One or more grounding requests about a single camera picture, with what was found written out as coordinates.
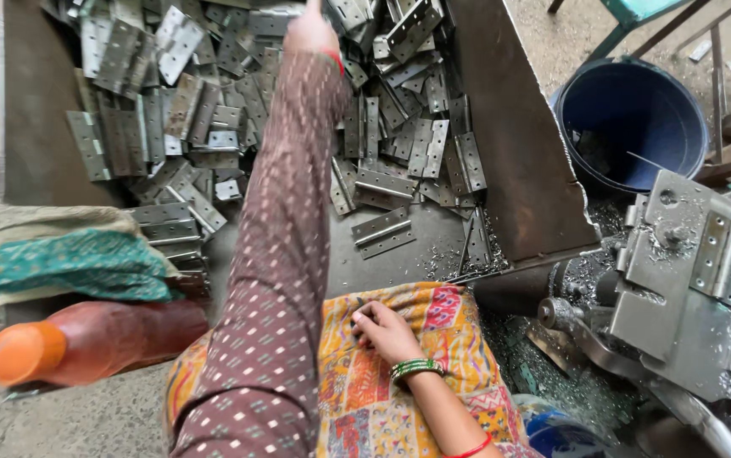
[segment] woman's arm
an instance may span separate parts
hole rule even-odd
[[[373,345],[391,366],[409,359],[425,358],[405,320],[380,302],[369,302],[360,307],[352,319],[356,323],[352,333],[362,334],[360,345]],[[425,422],[446,456],[469,452],[487,440],[487,434],[439,374],[417,372],[403,380],[411,389]],[[492,444],[471,456],[503,457]]]
[[[171,456],[309,456],[334,124],[351,99],[317,1],[290,24],[244,203],[228,299]]]

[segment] yellow patterned cloth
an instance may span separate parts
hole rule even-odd
[[[318,458],[442,456],[410,391],[393,385],[388,364],[352,336],[358,297],[382,302],[408,321],[422,351],[442,364],[450,389],[505,456],[540,456],[527,444],[521,416],[482,339],[473,297],[463,287],[423,282],[323,304]]]

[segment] concrete floor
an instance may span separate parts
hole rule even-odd
[[[543,92],[551,94],[615,26],[599,0],[566,0],[556,16],[550,0],[507,0]],[[669,51],[731,5],[713,0],[694,18],[649,52],[645,59],[682,81],[712,118],[711,60],[698,64]],[[620,44],[615,54],[639,47],[671,16],[644,26]],[[725,60],[731,60],[731,18],[722,25]],[[725,70],[731,110],[731,71]],[[223,279],[215,279],[223,285]],[[161,391],[170,364],[133,371],[91,386],[59,390],[14,402],[0,391],[0,457],[161,456]]]

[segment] orange bottle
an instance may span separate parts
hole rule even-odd
[[[204,312],[188,300],[80,302],[0,332],[0,385],[87,385],[137,361],[177,355],[207,330]]]

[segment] green bangle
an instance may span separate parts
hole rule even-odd
[[[433,371],[444,376],[442,365],[433,359],[416,358],[403,361],[391,368],[391,383],[396,383],[410,374],[422,371]]]

